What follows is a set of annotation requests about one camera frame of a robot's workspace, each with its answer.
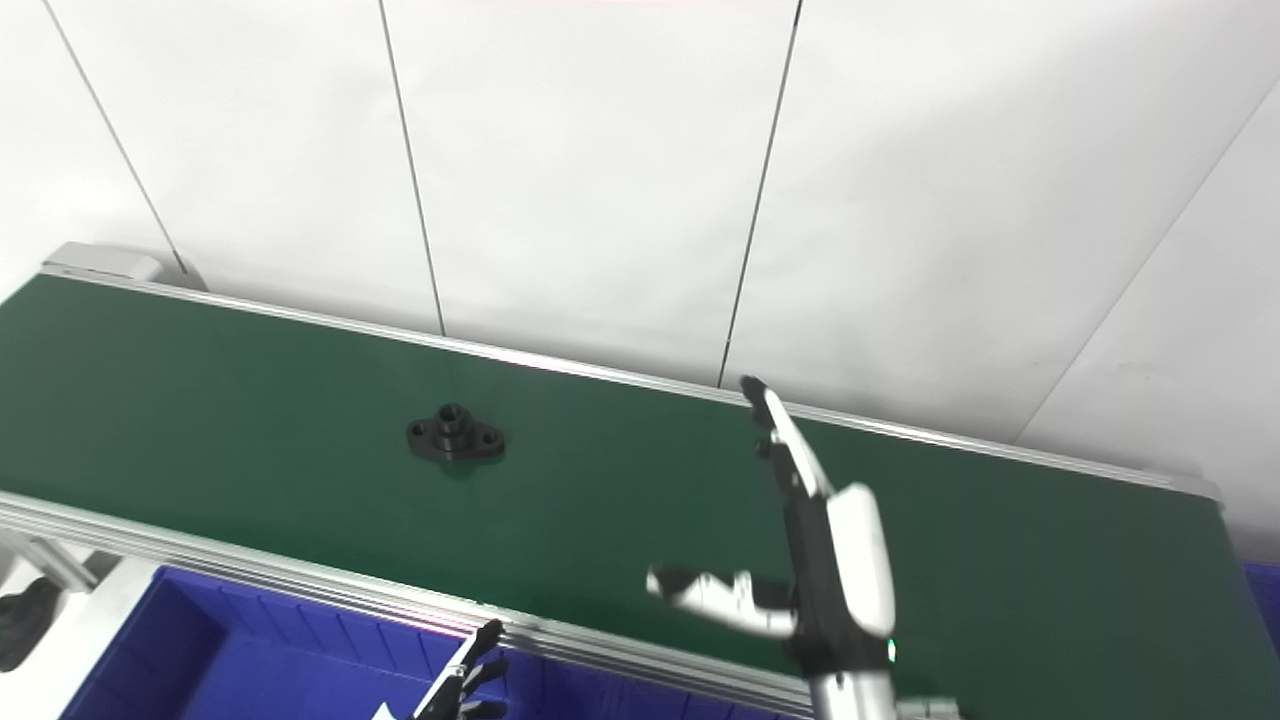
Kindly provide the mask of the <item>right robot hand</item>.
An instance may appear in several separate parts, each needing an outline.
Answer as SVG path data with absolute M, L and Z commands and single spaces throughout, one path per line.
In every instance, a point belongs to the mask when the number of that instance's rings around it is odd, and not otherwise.
M 785 643 L 805 678 L 887 673 L 896 598 L 874 492 L 859 482 L 837 489 L 780 396 L 754 375 L 742 375 L 740 387 L 768 432 L 759 452 L 783 500 L 794 579 L 653 565 L 646 592 L 722 626 Z

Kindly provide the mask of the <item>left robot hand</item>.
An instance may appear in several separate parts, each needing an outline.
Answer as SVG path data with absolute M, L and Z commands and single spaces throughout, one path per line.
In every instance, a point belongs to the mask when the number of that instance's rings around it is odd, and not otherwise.
M 507 675 L 509 660 L 506 656 L 484 660 L 504 634 L 504 623 L 492 619 L 462 641 L 410 719 L 503 719 L 508 708 L 506 701 L 476 700 L 475 693 Z

